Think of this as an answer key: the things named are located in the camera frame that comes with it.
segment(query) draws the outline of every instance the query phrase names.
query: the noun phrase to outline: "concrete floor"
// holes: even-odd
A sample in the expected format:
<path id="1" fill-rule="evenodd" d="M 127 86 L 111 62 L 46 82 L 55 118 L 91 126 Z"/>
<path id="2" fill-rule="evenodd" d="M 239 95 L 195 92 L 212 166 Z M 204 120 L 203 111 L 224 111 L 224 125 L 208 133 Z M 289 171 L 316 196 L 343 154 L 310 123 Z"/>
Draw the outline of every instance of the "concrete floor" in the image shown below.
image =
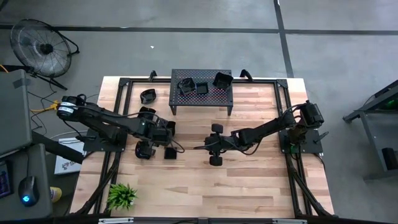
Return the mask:
<path id="1" fill-rule="evenodd" d="M 395 0 L 280 0 L 286 29 L 396 30 Z M 277 28 L 272 0 L 13 0 L 0 22 L 32 18 L 53 25 L 118 27 Z M 169 75 L 172 68 L 243 68 L 254 77 L 286 77 L 278 34 L 62 32 L 81 54 L 58 81 L 68 91 L 50 97 L 99 92 L 105 75 Z M 360 121 L 341 119 L 397 79 L 398 36 L 287 35 L 294 75 L 304 78 L 330 134 L 322 140 L 335 213 L 345 218 L 398 222 L 396 179 L 364 182 L 380 171 Z M 18 63 L 9 30 L 0 30 L 0 62 Z M 50 93 L 34 80 L 30 91 Z M 41 107 L 30 96 L 30 107 Z M 40 115 L 47 135 L 70 131 L 54 112 Z M 80 130 L 86 128 L 73 124 Z"/>

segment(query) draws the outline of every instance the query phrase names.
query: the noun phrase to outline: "computer mouse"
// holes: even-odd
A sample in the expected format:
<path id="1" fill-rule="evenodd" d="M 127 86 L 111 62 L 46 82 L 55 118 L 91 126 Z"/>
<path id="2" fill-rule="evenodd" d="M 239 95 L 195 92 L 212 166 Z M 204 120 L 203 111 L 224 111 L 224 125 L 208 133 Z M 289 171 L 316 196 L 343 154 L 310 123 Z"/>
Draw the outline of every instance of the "computer mouse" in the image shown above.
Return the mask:
<path id="1" fill-rule="evenodd" d="M 19 199 L 26 207 L 31 207 L 39 200 L 39 190 L 37 189 L 36 178 L 28 176 L 19 182 L 18 186 Z"/>

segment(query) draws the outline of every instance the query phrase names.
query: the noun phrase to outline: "wooden tabletop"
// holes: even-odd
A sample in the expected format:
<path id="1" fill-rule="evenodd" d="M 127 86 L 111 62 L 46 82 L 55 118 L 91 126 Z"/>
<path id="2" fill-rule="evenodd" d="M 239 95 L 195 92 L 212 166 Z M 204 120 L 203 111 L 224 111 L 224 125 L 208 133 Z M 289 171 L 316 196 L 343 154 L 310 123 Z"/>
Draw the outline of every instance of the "wooden tabletop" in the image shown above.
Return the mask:
<path id="1" fill-rule="evenodd" d="M 104 77 L 98 104 L 113 110 L 120 77 Z M 307 99 L 304 81 L 288 78 L 292 105 Z M 112 216 L 131 217 L 225 217 L 225 218 L 288 218 L 294 217 L 285 157 L 280 153 L 276 134 L 264 138 L 258 151 L 245 156 L 238 151 L 223 154 L 223 166 L 209 165 L 209 155 L 202 146 L 211 133 L 211 124 L 224 125 L 224 134 L 232 130 L 256 127 L 277 117 L 272 85 L 234 84 L 234 107 L 227 116 L 225 107 L 177 107 L 173 116 L 169 108 L 169 83 L 136 83 L 132 88 L 129 113 L 139 111 L 142 91 L 155 88 L 157 99 L 149 105 L 167 120 L 176 121 L 175 140 L 187 151 L 177 160 L 164 160 L 164 150 L 157 148 L 150 160 L 138 159 L 134 148 L 138 139 L 128 137 L 122 154 L 117 183 L 137 189 L 134 207 L 113 211 Z M 126 90 L 121 100 L 124 107 Z M 71 212 L 88 200 L 100 179 L 103 152 L 85 159 L 80 171 Z M 328 184 L 318 158 L 304 154 L 303 164 L 308 188 L 324 208 L 333 213 Z M 300 208 L 304 212 L 301 191 Z M 108 188 L 103 194 L 105 207 Z"/>

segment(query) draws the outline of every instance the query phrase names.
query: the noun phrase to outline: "green plant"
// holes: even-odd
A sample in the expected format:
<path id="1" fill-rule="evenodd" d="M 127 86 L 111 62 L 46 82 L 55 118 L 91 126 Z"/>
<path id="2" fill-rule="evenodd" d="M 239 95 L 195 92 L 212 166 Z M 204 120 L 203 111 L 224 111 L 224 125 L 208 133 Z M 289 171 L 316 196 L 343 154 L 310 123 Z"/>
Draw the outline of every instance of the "green plant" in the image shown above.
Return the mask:
<path id="1" fill-rule="evenodd" d="M 109 210 L 126 208 L 129 210 L 135 198 L 137 198 L 137 190 L 130 188 L 127 184 L 111 184 L 108 195 Z"/>

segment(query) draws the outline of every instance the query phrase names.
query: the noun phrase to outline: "fan grille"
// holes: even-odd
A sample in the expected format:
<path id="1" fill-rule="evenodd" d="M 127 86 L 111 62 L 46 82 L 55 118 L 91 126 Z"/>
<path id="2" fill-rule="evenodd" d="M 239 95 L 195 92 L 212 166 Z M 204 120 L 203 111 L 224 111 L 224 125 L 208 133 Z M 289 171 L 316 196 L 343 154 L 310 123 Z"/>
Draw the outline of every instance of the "fan grille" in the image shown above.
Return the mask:
<path id="1" fill-rule="evenodd" d="M 23 65 L 45 77 L 65 74 L 72 62 L 67 41 L 53 27 L 37 20 L 24 19 L 12 28 L 11 47 Z"/>

